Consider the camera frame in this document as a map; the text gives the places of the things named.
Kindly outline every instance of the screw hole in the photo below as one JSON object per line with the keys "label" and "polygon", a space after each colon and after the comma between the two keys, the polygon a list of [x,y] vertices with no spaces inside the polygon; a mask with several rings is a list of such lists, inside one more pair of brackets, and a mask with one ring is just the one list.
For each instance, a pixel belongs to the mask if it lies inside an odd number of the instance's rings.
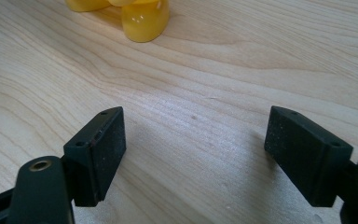
{"label": "screw hole", "polygon": [[340,146],[341,146],[341,144],[338,143],[338,142],[332,142],[331,145],[332,145],[333,147],[340,147]]}
{"label": "screw hole", "polygon": [[51,161],[37,161],[30,166],[30,171],[38,172],[46,170],[51,165]]}
{"label": "screw hole", "polygon": [[85,142],[76,142],[77,147],[83,147],[84,145],[86,145]]}

